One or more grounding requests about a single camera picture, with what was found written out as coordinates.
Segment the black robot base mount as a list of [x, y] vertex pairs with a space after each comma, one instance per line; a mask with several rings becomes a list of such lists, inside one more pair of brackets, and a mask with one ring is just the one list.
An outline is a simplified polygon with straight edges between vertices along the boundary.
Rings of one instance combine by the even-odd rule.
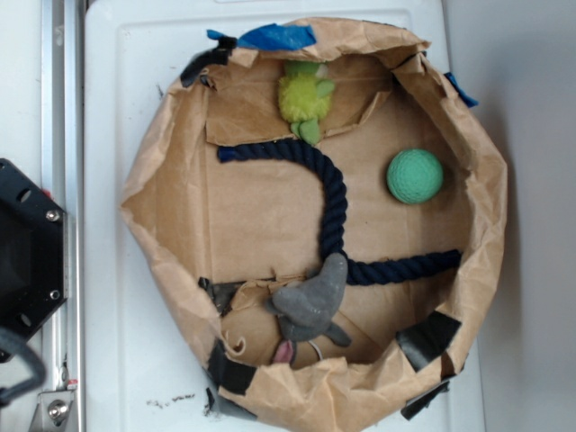
[[66, 300], [66, 212], [1, 160], [1, 326], [28, 341]]

